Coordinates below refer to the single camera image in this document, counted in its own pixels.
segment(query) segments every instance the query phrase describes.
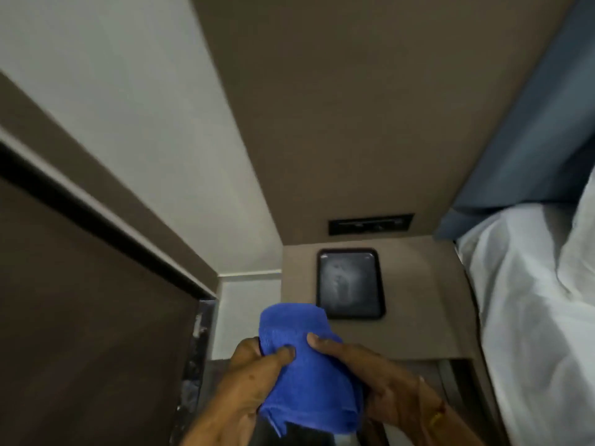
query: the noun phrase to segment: folded blue towel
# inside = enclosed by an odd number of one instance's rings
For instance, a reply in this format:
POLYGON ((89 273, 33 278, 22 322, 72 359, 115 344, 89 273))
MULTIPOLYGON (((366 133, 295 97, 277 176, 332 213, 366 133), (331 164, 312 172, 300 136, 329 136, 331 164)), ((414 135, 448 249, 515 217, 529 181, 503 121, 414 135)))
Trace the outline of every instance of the folded blue towel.
POLYGON ((359 427, 363 396, 361 383, 332 357, 312 349, 306 335, 341 341, 334 335, 322 308, 311 304, 280 303, 264 310, 258 329, 264 355, 284 345, 296 349, 260 408, 279 436, 286 422, 332 434, 350 434, 359 427))

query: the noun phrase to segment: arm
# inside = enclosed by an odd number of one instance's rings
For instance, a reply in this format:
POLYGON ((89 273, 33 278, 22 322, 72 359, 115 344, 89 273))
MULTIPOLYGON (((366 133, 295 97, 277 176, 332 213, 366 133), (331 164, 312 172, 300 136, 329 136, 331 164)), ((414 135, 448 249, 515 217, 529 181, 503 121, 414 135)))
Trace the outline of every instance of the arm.
POLYGON ((258 338, 244 339, 233 353, 215 397, 190 427, 181 446, 247 445, 258 407, 271 392, 281 369, 294 357, 291 347, 262 357, 258 338))
POLYGON ((415 446, 482 446, 461 417, 421 377, 360 345, 336 343, 314 334, 308 334, 308 344, 344 362, 370 389, 367 415, 398 427, 415 446))

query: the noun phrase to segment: hand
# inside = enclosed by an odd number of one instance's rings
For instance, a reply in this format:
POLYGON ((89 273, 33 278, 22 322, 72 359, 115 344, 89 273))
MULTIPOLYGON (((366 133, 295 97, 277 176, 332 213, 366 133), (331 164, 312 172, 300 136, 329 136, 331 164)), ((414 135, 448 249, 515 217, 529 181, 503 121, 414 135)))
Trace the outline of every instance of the hand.
POLYGON ((236 347, 215 397, 182 442, 183 446, 245 446, 257 421, 258 407, 275 386, 281 369, 295 358, 295 349, 281 347, 263 357, 258 338, 236 347))
POLYGON ((308 334, 308 344, 325 355, 342 361, 369 387, 365 411, 369 418, 402 427, 419 412, 420 378, 392 361, 358 344, 342 344, 308 334))

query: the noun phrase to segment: white blanket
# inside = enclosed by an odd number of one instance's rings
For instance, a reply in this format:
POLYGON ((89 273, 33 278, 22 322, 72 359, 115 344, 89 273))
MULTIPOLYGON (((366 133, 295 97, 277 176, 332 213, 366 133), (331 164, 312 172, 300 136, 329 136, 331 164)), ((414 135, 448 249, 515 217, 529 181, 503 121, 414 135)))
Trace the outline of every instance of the white blanket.
POLYGON ((526 204, 464 235, 481 342, 514 445, 595 445, 595 307, 571 301, 556 261, 571 213, 526 204))

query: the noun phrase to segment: bed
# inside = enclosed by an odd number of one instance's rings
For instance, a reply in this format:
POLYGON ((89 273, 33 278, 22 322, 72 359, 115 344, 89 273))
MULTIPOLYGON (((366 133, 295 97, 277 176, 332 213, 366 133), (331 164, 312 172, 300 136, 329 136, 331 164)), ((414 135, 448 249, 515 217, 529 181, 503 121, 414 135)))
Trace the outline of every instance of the bed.
POLYGON ((595 306, 556 276, 571 226, 568 206, 522 204, 457 241, 514 445, 595 445, 595 306))

